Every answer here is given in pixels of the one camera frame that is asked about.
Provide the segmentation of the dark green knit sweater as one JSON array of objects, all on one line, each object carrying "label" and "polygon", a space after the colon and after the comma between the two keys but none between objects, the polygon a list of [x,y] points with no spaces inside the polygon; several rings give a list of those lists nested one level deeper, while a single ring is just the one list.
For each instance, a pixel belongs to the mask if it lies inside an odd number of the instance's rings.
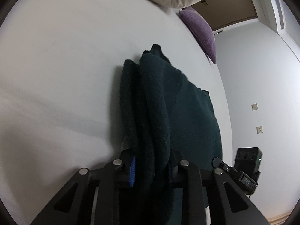
[{"label": "dark green knit sweater", "polygon": [[139,63],[124,62],[119,90],[121,120],[135,157],[132,224],[167,224],[177,209],[176,152],[197,167],[222,157],[221,133],[209,92],[173,67],[159,45]]}]

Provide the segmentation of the purple cushion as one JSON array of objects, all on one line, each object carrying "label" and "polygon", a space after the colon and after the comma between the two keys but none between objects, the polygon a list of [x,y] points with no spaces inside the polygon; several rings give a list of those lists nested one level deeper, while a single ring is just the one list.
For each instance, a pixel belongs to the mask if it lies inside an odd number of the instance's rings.
[{"label": "purple cushion", "polygon": [[178,15],[190,30],[204,53],[209,57],[213,64],[216,64],[216,42],[212,28],[207,21],[192,7],[180,10]]}]

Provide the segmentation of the brown wooden door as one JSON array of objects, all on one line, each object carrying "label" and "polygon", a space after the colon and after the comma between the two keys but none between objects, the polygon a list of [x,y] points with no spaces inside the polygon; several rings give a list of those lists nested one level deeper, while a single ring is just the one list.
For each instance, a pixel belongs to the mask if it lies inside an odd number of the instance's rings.
[{"label": "brown wooden door", "polygon": [[202,0],[192,8],[213,31],[258,17],[252,0]]}]

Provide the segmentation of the lower wall socket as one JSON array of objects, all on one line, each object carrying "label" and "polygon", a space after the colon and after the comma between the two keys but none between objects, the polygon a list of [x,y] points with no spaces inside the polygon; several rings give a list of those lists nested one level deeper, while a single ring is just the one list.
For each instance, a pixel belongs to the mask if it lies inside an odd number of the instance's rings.
[{"label": "lower wall socket", "polygon": [[257,127],[256,130],[257,130],[257,133],[258,133],[258,134],[263,133],[263,128],[262,128],[262,126]]}]

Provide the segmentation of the wall socket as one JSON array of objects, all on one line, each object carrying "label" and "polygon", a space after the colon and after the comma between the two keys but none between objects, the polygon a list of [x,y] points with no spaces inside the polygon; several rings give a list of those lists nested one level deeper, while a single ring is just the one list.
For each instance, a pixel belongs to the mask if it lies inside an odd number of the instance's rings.
[{"label": "wall socket", "polygon": [[258,134],[263,133],[263,128],[262,128],[262,126],[257,127],[256,130],[257,130],[257,133],[258,133]]},{"label": "wall socket", "polygon": [[252,107],[253,111],[258,109],[258,105],[257,104],[252,104],[251,107]]}]

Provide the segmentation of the upper wall socket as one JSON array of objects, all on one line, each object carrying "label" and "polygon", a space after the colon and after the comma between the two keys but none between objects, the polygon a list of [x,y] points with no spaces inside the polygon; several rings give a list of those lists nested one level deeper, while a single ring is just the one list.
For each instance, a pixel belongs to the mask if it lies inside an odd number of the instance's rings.
[{"label": "upper wall socket", "polygon": [[258,105],[257,104],[252,104],[251,107],[252,107],[253,111],[258,109]]}]

